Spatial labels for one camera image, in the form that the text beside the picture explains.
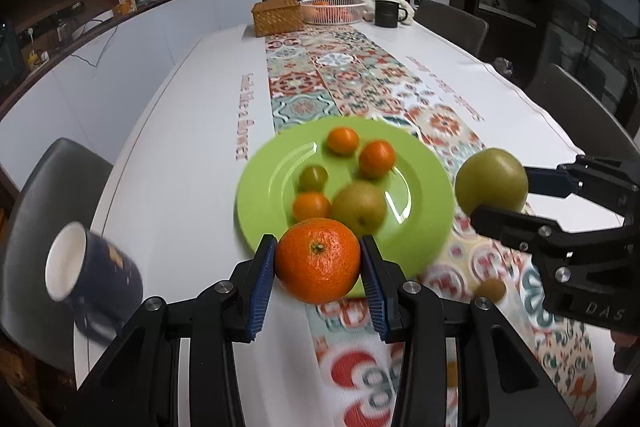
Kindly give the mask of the right hand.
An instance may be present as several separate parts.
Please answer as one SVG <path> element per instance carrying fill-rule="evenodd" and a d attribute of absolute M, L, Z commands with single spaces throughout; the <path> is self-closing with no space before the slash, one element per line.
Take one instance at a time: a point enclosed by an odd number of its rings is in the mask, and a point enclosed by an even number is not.
<path fill-rule="evenodd" d="M 611 339 L 614 343 L 614 351 L 631 351 L 638 350 L 639 337 L 637 335 L 627 334 L 623 332 L 611 332 Z"/>

